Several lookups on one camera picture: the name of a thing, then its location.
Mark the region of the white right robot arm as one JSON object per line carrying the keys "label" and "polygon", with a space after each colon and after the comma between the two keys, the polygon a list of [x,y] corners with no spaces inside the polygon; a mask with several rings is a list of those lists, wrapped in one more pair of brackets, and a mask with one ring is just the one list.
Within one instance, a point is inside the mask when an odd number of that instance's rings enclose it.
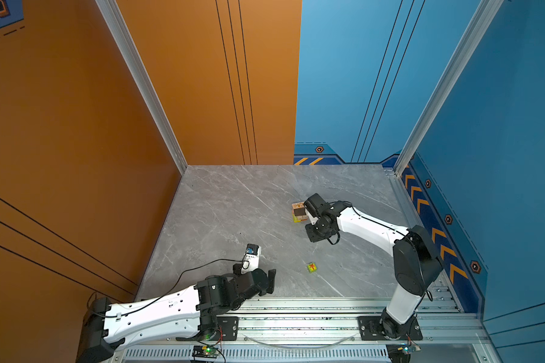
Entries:
{"label": "white right robot arm", "polygon": [[443,272],[445,264],[428,231],[421,225],[405,227],[358,210],[349,201],[325,201],[314,194],[304,201],[310,222],[310,242],[336,245],[342,234],[355,235],[391,257],[397,282],[388,305],[377,317],[359,318],[363,340],[422,340],[417,309]]}

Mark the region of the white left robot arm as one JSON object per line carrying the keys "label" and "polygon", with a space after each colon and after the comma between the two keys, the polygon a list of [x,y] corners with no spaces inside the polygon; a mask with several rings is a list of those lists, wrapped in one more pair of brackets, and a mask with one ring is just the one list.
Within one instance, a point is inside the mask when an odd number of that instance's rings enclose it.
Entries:
{"label": "white left robot arm", "polygon": [[175,338],[203,340],[218,332],[217,317],[256,296],[274,292],[276,270],[213,275],[168,295],[132,303],[107,297],[90,303],[83,317],[77,362],[103,362],[129,346]]}

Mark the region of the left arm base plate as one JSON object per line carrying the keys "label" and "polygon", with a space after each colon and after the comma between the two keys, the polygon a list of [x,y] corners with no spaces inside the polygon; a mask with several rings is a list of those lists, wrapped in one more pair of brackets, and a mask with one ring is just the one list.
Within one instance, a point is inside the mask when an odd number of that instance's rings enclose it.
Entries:
{"label": "left arm base plate", "polygon": [[239,332],[238,316],[217,316],[216,327],[209,328],[201,335],[205,342],[236,341]]}

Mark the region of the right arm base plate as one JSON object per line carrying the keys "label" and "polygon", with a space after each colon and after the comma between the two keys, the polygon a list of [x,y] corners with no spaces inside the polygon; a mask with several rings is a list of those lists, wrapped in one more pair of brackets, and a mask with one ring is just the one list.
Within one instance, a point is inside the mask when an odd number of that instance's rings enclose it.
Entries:
{"label": "right arm base plate", "polygon": [[404,323],[395,321],[385,310],[380,316],[360,316],[357,318],[360,336],[363,341],[371,340],[423,340],[417,314]]}

